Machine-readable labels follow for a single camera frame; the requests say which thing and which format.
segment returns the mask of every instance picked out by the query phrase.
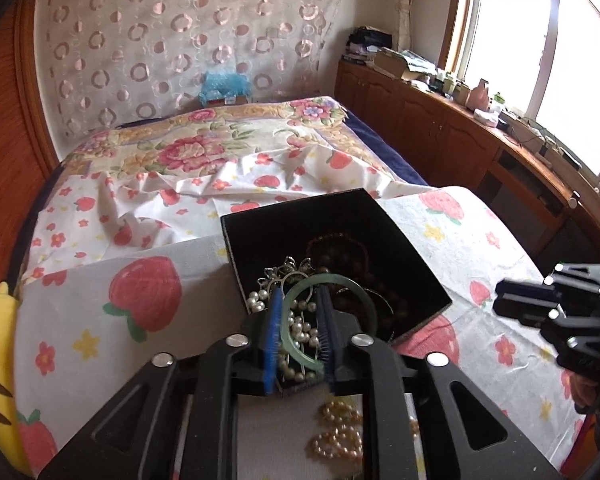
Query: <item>wooden desk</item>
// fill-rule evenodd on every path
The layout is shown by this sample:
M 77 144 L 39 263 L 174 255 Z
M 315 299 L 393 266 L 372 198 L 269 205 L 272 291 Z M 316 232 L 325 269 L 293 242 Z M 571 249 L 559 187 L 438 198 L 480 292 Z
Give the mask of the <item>wooden desk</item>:
M 432 186 L 464 186 L 473 192 L 497 179 L 546 227 L 533 256 L 573 218 L 600 258 L 600 221 L 572 190 L 529 150 L 497 128 L 474 120 L 466 108 L 366 66 L 340 62 L 335 97 L 371 126 Z M 512 161 L 523 168 L 507 168 Z

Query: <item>pearl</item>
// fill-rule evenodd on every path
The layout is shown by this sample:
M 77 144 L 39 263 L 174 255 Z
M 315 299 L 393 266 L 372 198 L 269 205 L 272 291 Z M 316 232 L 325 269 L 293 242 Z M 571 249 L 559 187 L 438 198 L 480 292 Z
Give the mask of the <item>pearl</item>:
M 293 379 L 296 376 L 296 371 L 292 367 L 286 366 L 282 369 L 282 374 L 285 379 Z

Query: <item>wooden headboard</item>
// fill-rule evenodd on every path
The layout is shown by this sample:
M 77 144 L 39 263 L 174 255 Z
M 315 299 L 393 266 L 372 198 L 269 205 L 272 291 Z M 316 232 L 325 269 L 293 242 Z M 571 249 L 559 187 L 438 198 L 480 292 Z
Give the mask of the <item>wooden headboard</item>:
M 35 101 L 34 7 L 35 0 L 15 0 L 0 19 L 0 281 L 29 207 L 58 164 Z

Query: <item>white wall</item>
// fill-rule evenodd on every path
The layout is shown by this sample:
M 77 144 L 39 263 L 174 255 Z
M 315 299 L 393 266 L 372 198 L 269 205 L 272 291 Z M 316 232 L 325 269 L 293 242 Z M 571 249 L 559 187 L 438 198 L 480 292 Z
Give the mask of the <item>white wall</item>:
M 449 3 L 450 0 L 415 0 L 411 11 L 412 50 L 436 64 L 445 35 Z

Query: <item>black jewelry box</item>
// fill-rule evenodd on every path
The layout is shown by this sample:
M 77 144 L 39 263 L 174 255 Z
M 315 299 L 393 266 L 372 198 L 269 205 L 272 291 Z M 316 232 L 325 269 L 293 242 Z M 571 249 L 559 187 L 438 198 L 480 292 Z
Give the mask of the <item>black jewelry box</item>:
M 360 284 L 373 290 L 382 288 L 376 291 L 389 296 L 387 301 L 394 314 L 390 320 L 386 313 L 384 320 L 382 313 L 378 314 L 380 323 L 391 324 L 391 341 L 406 338 L 451 303 L 413 245 L 364 189 L 233 213 L 222 216 L 221 224 L 244 300 L 251 291 L 258 290 L 257 280 L 264 276 L 266 267 L 281 265 L 286 256 L 300 263 L 308 256 L 312 241 L 315 244 L 322 237 L 344 235 L 368 255 L 365 277 L 375 281 Z M 312 264 L 320 266 L 313 260 Z

